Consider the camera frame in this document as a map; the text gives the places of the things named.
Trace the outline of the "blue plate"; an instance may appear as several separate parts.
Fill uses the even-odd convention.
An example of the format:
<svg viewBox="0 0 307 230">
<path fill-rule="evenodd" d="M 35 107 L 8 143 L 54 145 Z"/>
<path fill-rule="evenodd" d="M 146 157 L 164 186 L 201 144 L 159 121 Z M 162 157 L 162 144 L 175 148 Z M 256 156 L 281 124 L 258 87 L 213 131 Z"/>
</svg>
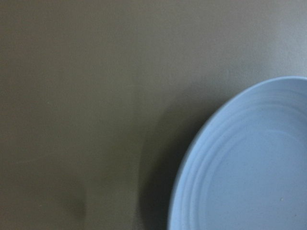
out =
<svg viewBox="0 0 307 230">
<path fill-rule="evenodd" d="M 175 180 L 169 230 L 307 227 L 307 80 L 258 83 L 201 128 Z"/>
</svg>

